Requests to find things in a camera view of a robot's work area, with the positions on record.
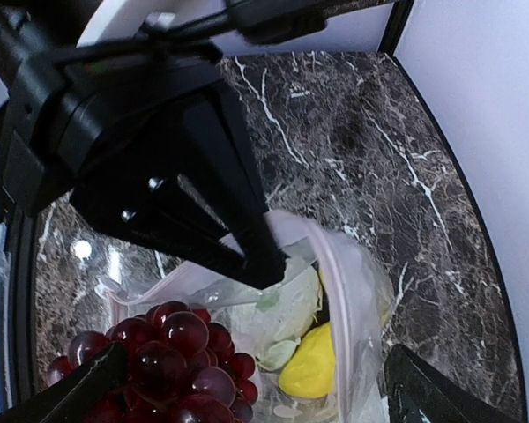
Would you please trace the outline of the clear zip top bag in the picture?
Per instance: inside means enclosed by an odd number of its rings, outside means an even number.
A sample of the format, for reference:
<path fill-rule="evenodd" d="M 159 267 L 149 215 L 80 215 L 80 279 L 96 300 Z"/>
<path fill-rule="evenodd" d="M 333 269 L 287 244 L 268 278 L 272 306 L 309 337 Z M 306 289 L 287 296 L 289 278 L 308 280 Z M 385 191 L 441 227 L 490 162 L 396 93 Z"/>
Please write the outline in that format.
<path fill-rule="evenodd" d="M 135 282 L 98 280 L 111 320 L 176 300 L 208 308 L 231 331 L 235 346 L 257 362 L 252 381 L 257 422 L 384 422 L 377 377 L 383 365 L 383 327 L 394 309 L 391 281 L 370 253 L 347 234 L 285 211 L 267 223 L 287 255 L 285 277 L 259 290 L 185 262 L 149 290 Z M 288 395 L 281 370 L 321 322 L 331 327 L 334 378 L 317 399 Z"/>

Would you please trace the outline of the dark red toy grapes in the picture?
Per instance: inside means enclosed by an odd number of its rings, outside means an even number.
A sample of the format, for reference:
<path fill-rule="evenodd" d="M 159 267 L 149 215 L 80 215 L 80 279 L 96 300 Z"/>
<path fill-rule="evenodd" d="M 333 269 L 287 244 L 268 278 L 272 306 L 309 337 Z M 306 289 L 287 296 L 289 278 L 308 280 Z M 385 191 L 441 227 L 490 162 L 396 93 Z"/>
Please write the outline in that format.
<path fill-rule="evenodd" d="M 110 344 L 129 354 L 127 382 L 109 392 L 87 422 L 251 422 L 258 390 L 253 357 L 202 306 L 168 301 L 107 332 L 84 331 L 45 374 L 52 386 Z"/>

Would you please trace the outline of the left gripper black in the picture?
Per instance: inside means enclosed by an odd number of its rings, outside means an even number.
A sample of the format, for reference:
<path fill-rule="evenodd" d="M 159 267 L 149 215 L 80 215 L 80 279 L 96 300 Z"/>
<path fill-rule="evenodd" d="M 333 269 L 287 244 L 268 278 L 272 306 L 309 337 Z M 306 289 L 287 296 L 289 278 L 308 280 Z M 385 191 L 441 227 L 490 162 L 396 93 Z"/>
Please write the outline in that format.
<path fill-rule="evenodd" d="M 252 250 L 174 182 L 96 173 L 170 101 L 219 80 L 211 42 L 110 41 L 36 50 L 0 41 L 0 210 L 35 215 L 74 187 L 71 205 L 96 232 L 199 264 L 257 289 Z"/>

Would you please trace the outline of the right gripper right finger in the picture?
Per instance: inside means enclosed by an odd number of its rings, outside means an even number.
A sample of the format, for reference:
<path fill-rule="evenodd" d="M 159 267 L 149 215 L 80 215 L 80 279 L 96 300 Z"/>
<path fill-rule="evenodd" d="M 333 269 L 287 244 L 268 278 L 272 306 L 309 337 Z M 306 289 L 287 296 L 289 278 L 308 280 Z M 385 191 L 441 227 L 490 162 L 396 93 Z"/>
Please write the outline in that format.
<path fill-rule="evenodd" d="M 507 416 L 462 390 L 404 345 L 384 363 L 391 422 L 505 422 Z"/>

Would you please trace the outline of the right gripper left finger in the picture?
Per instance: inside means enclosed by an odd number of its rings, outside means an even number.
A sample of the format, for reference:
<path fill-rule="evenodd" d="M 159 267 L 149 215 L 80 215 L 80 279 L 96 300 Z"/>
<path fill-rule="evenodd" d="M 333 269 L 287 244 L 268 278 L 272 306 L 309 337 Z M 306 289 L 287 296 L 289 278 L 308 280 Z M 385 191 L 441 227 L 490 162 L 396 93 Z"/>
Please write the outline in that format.
<path fill-rule="evenodd" d="M 127 383 L 128 353 L 114 343 L 38 395 L 0 414 L 0 423 L 81 422 L 110 392 Z"/>

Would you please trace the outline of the white toy cauliflower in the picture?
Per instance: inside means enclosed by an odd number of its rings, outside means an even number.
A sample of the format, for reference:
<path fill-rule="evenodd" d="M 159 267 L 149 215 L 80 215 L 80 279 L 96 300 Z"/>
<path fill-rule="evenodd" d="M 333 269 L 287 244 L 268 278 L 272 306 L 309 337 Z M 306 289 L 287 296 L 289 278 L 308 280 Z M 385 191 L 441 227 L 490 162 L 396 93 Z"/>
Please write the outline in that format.
<path fill-rule="evenodd" d="M 291 260 L 287 270 L 285 280 L 257 301 L 212 312 L 214 321 L 231 330 L 236 350 L 251 355 L 265 372 L 277 372 L 289 362 L 323 309 L 318 263 Z"/>

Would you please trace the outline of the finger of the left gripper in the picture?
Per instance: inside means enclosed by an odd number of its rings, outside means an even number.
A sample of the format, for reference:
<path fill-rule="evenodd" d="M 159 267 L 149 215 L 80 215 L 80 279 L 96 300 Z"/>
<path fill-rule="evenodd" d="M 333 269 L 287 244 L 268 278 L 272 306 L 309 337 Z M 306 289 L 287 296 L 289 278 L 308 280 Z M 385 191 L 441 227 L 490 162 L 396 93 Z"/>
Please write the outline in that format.
<path fill-rule="evenodd" d="M 286 259 L 272 236 L 250 136 L 235 91 L 217 82 L 185 108 L 181 124 L 197 161 L 186 173 L 193 187 L 234 236 L 217 272 L 264 290 L 284 278 Z"/>

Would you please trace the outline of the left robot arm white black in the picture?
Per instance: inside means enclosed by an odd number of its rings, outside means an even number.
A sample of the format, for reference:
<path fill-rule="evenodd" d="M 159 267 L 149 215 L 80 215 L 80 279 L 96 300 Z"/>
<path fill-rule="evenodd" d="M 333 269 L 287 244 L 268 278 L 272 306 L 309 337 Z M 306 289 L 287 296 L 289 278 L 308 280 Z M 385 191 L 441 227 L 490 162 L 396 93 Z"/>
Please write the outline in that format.
<path fill-rule="evenodd" d="M 96 232 L 247 286 L 283 279 L 242 108 L 211 42 L 64 35 L 69 12 L 0 1 L 0 212 L 64 194 Z"/>

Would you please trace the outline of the yellow toy corn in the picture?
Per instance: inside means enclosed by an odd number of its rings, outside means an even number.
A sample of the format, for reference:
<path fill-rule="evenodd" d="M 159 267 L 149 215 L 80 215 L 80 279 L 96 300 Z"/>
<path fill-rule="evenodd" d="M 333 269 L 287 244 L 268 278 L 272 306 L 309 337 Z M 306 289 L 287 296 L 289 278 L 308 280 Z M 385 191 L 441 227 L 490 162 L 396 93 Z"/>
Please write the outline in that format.
<path fill-rule="evenodd" d="M 317 271 L 319 282 L 323 288 L 323 290 L 326 292 L 325 282 L 324 282 L 324 274 L 321 270 Z"/>

